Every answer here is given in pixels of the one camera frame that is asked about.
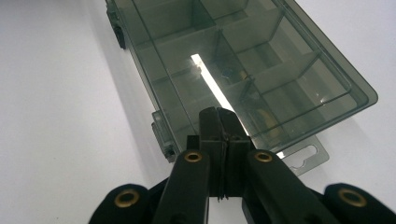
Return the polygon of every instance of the white surface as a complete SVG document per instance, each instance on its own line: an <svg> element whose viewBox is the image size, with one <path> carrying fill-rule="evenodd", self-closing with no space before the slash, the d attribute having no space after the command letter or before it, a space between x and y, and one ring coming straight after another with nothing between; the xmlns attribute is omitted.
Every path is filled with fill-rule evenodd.
<svg viewBox="0 0 396 224"><path fill-rule="evenodd" d="M331 159L301 179L356 185L395 211L396 3L298 2L379 95L318 135ZM152 111L105 1L1 1L1 222L86 223L115 187L167 177ZM240 200L211 202L210 223L246 223Z"/></svg>

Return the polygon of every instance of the storage organizer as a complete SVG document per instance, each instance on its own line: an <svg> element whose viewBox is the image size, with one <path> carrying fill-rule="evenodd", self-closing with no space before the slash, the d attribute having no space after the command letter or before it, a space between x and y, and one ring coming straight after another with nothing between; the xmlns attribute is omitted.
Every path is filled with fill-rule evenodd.
<svg viewBox="0 0 396 224"><path fill-rule="evenodd" d="M287 156L315 146L300 174L328 158L315 133L377 100L292 0L107 0L107 9L157 109L153 130L170 161L199 134L199 112L222 106L256 148Z"/></svg>

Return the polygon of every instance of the brass rivet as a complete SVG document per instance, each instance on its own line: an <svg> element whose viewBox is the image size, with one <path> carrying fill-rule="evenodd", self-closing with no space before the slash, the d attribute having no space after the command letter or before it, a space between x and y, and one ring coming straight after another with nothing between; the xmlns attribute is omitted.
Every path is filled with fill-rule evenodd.
<svg viewBox="0 0 396 224"><path fill-rule="evenodd" d="M366 199L361 196L358 192L352 189L340 189L338 190L338 196L345 202L355 207L364 207L367 205Z"/></svg>
<svg viewBox="0 0 396 224"><path fill-rule="evenodd" d="M189 162L197 162L202 159L201 153L198 152L189 152L184 156L184 160Z"/></svg>
<svg viewBox="0 0 396 224"><path fill-rule="evenodd" d="M130 196L131 198L128 200L122 199L124 196ZM139 201L139 193L134 189L125 189L117 195L116 199L114 200L114 204L117 207L125 208L129 207Z"/></svg>
<svg viewBox="0 0 396 224"><path fill-rule="evenodd" d="M272 161L272 156L266 152L258 152L254 155L254 158L258 161L268 162Z"/></svg>

